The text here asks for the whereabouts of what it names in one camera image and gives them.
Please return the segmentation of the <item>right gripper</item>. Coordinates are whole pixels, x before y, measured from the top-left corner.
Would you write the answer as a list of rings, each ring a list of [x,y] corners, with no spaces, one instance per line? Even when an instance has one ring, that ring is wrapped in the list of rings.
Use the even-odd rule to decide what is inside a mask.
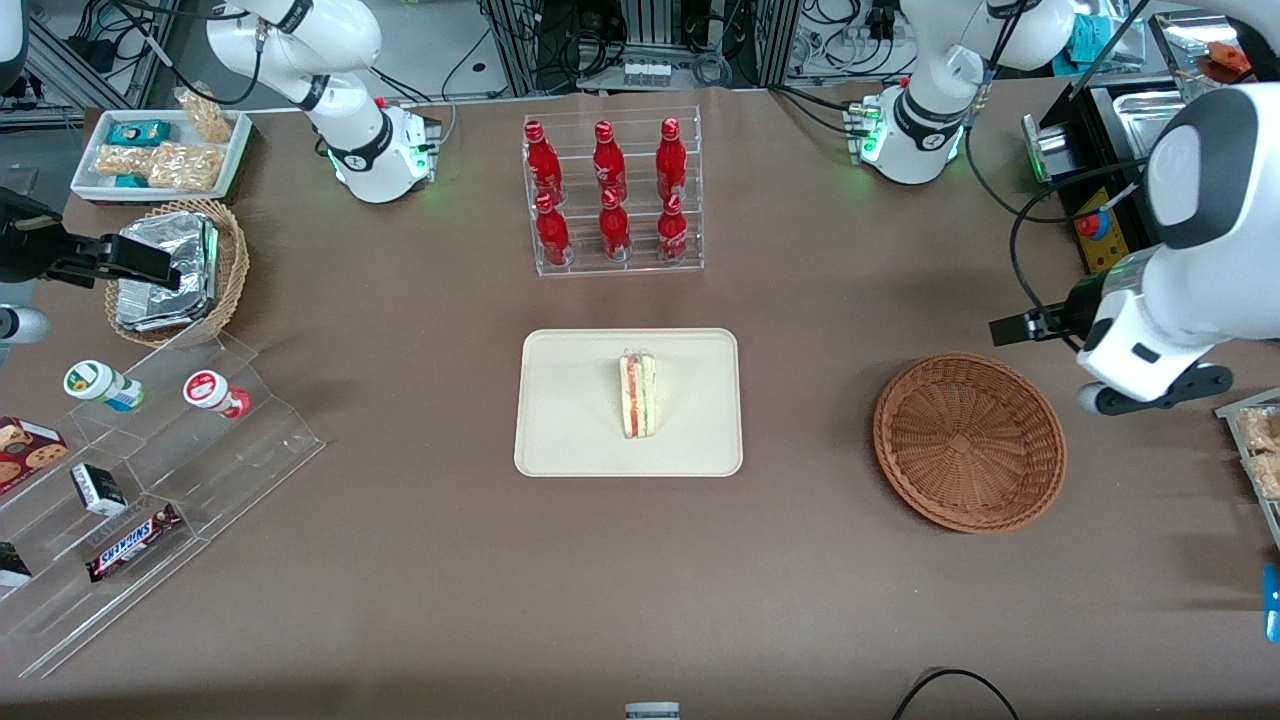
[[[82,240],[61,263],[61,215],[1,188],[1,282],[58,281],[92,290],[100,281],[137,281],[178,291],[180,273],[172,255],[125,236]]]

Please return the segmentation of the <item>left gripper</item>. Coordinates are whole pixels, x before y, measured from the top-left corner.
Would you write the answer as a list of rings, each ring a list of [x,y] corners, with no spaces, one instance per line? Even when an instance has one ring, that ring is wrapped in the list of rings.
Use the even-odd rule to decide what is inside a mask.
[[[1164,329],[1148,309],[1140,272],[1107,272],[1075,283],[1064,306],[989,322],[995,347],[1078,336],[1076,365],[1112,389],[1166,389],[1204,355]]]

